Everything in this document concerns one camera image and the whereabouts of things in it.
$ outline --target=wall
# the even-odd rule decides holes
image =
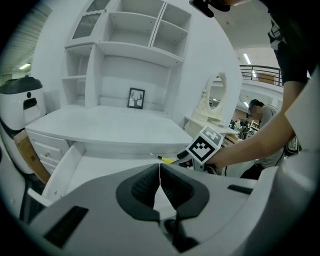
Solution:
[[[67,37],[88,0],[43,0],[52,9],[34,51],[31,76],[43,85],[47,113],[60,108],[61,66]]]
[[[19,79],[25,77],[27,75],[28,71],[13,71],[10,73],[3,73],[0,74],[0,86],[3,85],[6,81],[3,81],[2,76],[3,75],[12,75],[11,79]]]
[[[172,119],[183,125],[197,107],[202,90],[211,75],[225,72],[227,76],[227,104],[222,118],[229,124],[239,98],[242,75],[230,41],[214,18],[208,18],[185,0],[168,0],[192,14],[192,23],[181,83],[174,103]]]

